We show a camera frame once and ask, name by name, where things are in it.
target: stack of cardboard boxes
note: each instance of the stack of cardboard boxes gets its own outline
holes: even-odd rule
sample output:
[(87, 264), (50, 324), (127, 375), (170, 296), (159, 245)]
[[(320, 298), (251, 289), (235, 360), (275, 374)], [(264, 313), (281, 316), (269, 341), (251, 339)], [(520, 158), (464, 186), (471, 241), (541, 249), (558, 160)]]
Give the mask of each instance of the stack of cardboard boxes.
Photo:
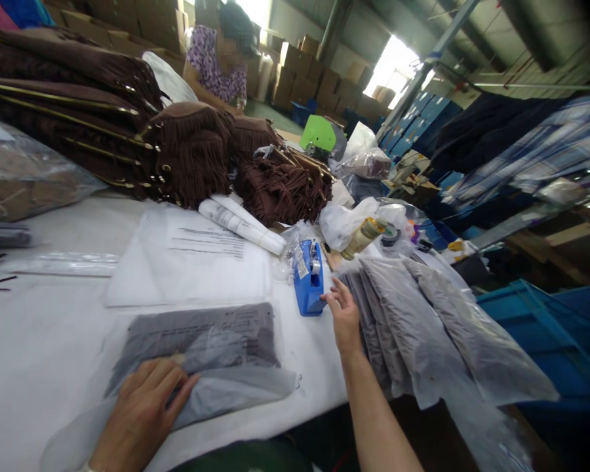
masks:
[(121, 54), (141, 57), (150, 50), (183, 74), (184, 34), (190, 26), (184, 0), (88, 0), (93, 17), (74, 11), (71, 2), (45, 3), (58, 26)]
[(380, 87), (375, 98), (363, 94), (372, 78), (370, 68), (354, 63), (341, 78), (315, 59), (318, 48), (319, 42), (309, 35), (300, 41), (300, 48), (286, 42), (282, 44), (272, 95), (275, 107), (290, 111), (291, 102), (305, 106), (314, 98), (317, 115), (328, 116), (342, 124), (346, 123), (347, 109), (365, 117), (369, 125), (381, 115), (389, 114), (387, 107), (395, 96), (392, 90)]

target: window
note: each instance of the window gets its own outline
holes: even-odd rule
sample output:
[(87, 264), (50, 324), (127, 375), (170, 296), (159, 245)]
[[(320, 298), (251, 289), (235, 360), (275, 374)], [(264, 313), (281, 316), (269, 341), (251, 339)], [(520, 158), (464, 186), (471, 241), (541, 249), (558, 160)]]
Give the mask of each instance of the window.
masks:
[(395, 98), (389, 105), (389, 108), (393, 109), (400, 101), (407, 84), (415, 76), (416, 70), (420, 68), (418, 55), (406, 47), (400, 39), (391, 36), (364, 93), (372, 96), (377, 85), (393, 90)]

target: blue tape dispenser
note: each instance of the blue tape dispenser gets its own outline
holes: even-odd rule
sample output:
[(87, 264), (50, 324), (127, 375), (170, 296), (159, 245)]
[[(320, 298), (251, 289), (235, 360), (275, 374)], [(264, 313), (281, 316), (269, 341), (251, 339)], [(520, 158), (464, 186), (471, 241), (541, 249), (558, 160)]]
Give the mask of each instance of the blue tape dispenser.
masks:
[(323, 293), (323, 267), (321, 247), (316, 241), (302, 241), (301, 254), (297, 251), (293, 264), (295, 295), (302, 316), (319, 316), (326, 302), (319, 299)]

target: metal pole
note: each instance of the metal pole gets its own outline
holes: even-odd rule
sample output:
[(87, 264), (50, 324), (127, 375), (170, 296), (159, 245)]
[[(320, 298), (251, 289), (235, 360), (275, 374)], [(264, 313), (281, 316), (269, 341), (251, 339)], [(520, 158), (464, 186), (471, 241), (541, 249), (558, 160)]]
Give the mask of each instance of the metal pole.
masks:
[(323, 31), (323, 38), (317, 51), (317, 60), (323, 62), (328, 52), (328, 46), (330, 44), (330, 38), (334, 33), (336, 27), (336, 21), (339, 17), (339, 11), (341, 10), (341, 3), (343, 0), (334, 0), (332, 4), (332, 10), (330, 11), (330, 18), (328, 18), (328, 24), (326, 25), (325, 31)]
[(495, 84), (477, 83), (477, 87), (505, 87), (506, 89), (555, 89), (555, 90), (590, 90), (590, 85), (561, 85), (561, 84)]
[(429, 54), (429, 56), (426, 58), (426, 61), (424, 61), (424, 66), (422, 69), (418, 71), (417, 74), (415, 74), (415, 77), (413, 77), (413, 80), (409, 84), (405, 94), (402, 96), (393, 111), (389, 114), (389, 117), (380, 127), (380, 130), (376, 134), (378, 143), (382, 141), (382, 138), (393, 127), (395, 122), (402, 119), (402, 117), (408, 111), (409, 107), (413, 103), (413, 100), (415, 100), (415, 97), (417, 97), (417, 95), (420, 93), (420, 89), (426, 80), (426, 76), (433, 69), (433, 66), (439, 61), (442, 53), (450, 44), (455, 35), (459, 32), (461, 25), (468, 19), (472, 13), (472, 10), (474, 10), (474, 7), (477, 6), (479, 1), (480, 0), (466, 0), (463, 6), (459, 9), (459, 13), (455, 15), (455, 17), (452, 19), (452, 22), (448, 26), (448, 29), (444, 32), (442, 37), (439, 38), (439, 41), (437, 41), (437, 44), (433, 48), (433, 52), (431, 52), (431, 54)]

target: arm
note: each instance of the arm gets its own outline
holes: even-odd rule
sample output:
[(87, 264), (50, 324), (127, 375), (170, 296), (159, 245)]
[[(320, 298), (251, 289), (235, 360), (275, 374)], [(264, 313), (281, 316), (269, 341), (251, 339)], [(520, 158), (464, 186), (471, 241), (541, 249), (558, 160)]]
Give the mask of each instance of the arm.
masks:
[(232, 115), (238, 114), (238, 111), (233, 106), (225, 103), (219, 97), (209, 92), (204, 86), (199, 83), (199, 71), (196, 70), (190, 62), (186, 62), (184, 66), (184, 80), (188, 83), (193, 92), (197, 95), (200, 102), (207, 103), (215, 108), (220, 108), (230, 112)]
[(333, 280), (336, 287), (322, 297), (334, 318), (361, 468), (364, 472), (423, 472), (363, 354), (354, 299), (341, 281)]

